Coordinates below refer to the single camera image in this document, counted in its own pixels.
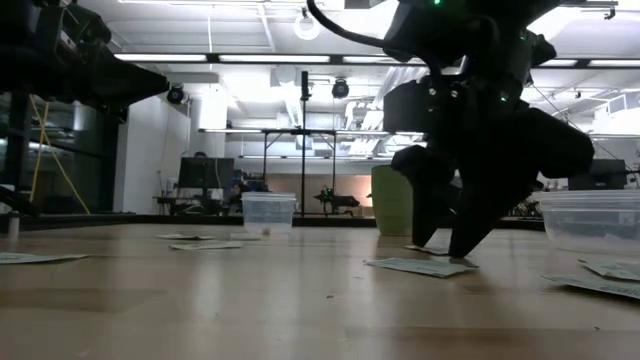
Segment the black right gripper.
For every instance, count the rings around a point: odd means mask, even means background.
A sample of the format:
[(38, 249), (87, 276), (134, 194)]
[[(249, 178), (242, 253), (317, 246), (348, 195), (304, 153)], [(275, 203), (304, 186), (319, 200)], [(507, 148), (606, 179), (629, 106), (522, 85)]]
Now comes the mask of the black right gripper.
[(569, 178), (590, 170), (589, 136), (520, 99), (530, 77), (531, 56), (494, 53), (467, 56), (461, 71), (432, 71), (438, 118), (430, 148), (395, 153), (391, 167), (412, 188), (412, 244), (424, 247), (453, 216), (459, 188), (455, 167), (442, 151), (457, 151), (462, 192), (456, 205), (448, 255), (466, 257), (496, 223), (525, 200), (537, 178)]

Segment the black table rim frame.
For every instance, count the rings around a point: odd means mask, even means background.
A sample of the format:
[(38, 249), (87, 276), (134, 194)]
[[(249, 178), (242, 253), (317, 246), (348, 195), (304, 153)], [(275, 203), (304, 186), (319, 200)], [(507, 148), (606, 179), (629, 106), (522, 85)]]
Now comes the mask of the black table rim frame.
[[(102, 215), (49, 215), (40, 217), (20, 217), (20, 229), (25, 231), (63, 229), (75, 227), (94, 227), (124, 224), (167, 224), (167, 225), (221, 225), (241, 226), (242, 217), (216, 216), (164, 216), (137, 214)], [(376, 228), (374, 219), (367, 218), (314, 218), (294, 217), (294, 227), (338, 227), (338, 228)]]

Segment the pale green printed packet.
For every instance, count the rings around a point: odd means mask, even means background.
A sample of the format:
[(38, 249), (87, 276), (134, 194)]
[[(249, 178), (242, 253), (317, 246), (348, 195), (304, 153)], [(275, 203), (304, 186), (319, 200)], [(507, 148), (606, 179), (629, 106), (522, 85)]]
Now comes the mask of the pale green printed packet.
[(466, 272), (476, 271), (475, 265), (444, 260), (386, 258), (366, 260), (364, 265), (388, 270), (425, 275), (435, 278), (450, 278)]
[(84, 254), (36, 255), (28, 253), (0, 252), (0, 265), (34, 264), (86, 258)]
[(405, 249), (411, 251), (419, 251), (423, 253), (428, 253), (434, 256), (447, 256), (449, 254), (447, 247), (429, 247), (429, 246), (416, 246), (416, 245), (406, 245)]
[(586, 269), (606, 278), (640, 282), (640, 263), (580, 259)]
[(205, 241), (189, 244), (172, 244), (172, 250), (200, 251), (200, 250), (221, 250), (242, 248), (243, 244), (237, 241)]
[(542, 278), (565, 286), (640, 300), (640, 284), (632, 282), (607, 280), (586, 275), (542, 275)]

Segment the black computer monitor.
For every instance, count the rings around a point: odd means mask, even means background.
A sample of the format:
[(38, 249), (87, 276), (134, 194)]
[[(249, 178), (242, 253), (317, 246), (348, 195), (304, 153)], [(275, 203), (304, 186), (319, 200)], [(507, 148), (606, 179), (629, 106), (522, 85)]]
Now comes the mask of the black computer monitor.
[(233, 171), (232, 158), (183, 157), (178, 185), (191, 189), (227, 189), (232, 186)]

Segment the small clear plastic container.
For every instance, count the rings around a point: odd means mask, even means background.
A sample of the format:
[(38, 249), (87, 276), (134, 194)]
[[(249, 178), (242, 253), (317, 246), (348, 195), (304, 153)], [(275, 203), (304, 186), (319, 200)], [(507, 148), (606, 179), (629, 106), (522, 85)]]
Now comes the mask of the small clear plastic container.
[(296, 196), (292, 193), (244, 192), (243, 225), (254, 234), (288, 234), (292, 229)]

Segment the large clear plastic container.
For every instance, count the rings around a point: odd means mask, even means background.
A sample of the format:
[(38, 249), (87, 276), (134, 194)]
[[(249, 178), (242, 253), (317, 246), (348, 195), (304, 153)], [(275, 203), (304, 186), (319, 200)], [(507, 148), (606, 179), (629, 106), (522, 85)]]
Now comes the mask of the large clear plastic container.
[(640, 190), (537, 192), (532, 197), (555, 247), (640, 254)]

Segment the dark wide monitor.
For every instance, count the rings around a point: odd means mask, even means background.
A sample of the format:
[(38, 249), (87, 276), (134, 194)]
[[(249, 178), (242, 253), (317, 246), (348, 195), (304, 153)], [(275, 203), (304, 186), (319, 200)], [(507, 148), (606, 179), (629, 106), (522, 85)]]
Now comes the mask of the dark wide monitor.
[(571, 191), (622, 190), (626, 185), (626, 165), (619, 159), (594, 159), (588, 173), (568, 179)]

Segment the green ribbed cup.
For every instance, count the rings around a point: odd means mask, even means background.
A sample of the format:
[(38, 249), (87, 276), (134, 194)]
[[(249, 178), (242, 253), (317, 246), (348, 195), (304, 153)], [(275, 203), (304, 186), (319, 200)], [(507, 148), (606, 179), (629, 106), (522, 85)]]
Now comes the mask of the green ribbed cup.
[(377, 228), (382, 235), (411, 235), (412, 195), (410, 183), (390, 165), (379, 165), (372, 168), (372, 207)]

